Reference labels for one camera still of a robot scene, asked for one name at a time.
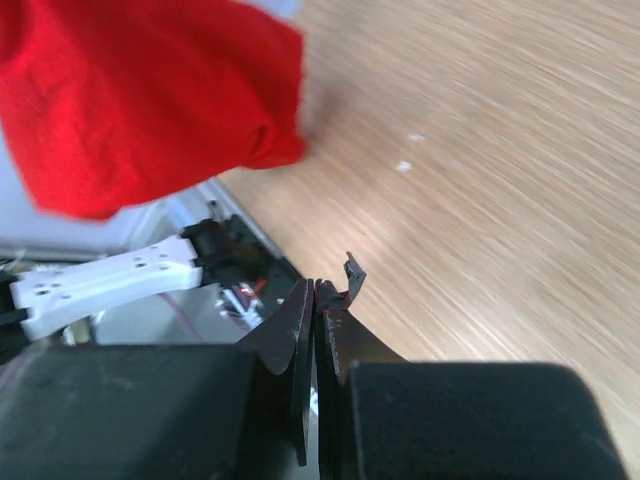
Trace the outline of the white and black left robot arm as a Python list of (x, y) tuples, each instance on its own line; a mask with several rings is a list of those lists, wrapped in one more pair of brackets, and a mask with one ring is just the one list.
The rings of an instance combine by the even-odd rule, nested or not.
[(1, 325), (18, 325), (30, 341), (76, 320), (129, 302), (221, 280), (237, 262), (229, 223), (211, 219), (150, 246), (92, 262), (1, 273)]

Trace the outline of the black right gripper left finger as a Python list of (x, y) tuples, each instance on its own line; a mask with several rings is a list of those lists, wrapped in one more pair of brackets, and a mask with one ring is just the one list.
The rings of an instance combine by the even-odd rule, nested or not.
[(234, 344), (34, 347), (1, 380), (5, 479), (288, 479), (307, 463), (313, 285)]

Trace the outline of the red t-shirt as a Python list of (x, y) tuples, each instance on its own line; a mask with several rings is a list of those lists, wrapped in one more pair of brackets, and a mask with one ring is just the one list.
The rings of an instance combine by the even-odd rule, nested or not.
[(300, 161), (303, 53), (240, 1), (5, 1), (1, 126), (37, 207), (108, 219)]

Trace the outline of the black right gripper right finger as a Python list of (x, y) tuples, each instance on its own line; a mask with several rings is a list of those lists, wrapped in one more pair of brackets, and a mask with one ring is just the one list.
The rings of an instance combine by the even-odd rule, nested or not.
[(546, 362), (411, 362), (315, 286), (318, 455), (324, 479), (624, 479), (591, 390)]

